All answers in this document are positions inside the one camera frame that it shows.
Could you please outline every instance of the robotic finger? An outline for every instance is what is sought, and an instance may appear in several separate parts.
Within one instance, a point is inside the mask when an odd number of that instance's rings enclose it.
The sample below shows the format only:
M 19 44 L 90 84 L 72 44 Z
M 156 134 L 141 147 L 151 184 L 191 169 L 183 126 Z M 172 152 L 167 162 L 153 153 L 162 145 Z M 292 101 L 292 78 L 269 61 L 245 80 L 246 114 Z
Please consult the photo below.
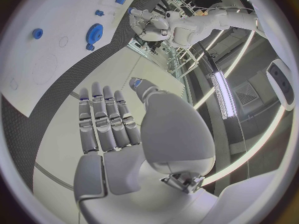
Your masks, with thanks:
M 140 132 L 137 129 L 137 125 L 135 123 L 134 117 L 129 111 L 127 102 L 125 101 L 122 92 L 115 91 L 114 97 L 118 105 L 118 109 L 121 118 L 123 120 L 123 124 L 125 125 L 125 129 L 127 131 L 131 145 L 140 144 L 141 143 Z
M 83 152 L 86 154 L 90 151 L 99 151 L 92 126 L 89 97 L 86 88 L 80 90 L 79 98 L 79 128 Z
M 118 148 L 125 147 L 130 143 L 130 140 L 119 114 L 111 88 L 109 86 L 105 86 L 103 88 L 103 94 L 116 146 Z
M 116 148 L 113 137 L 110 119 L 107 115 L 103 92 L 99 82 L 92 84 L 92 100 L 95 115 L 95 124 L 103 152 L 111 151 Z

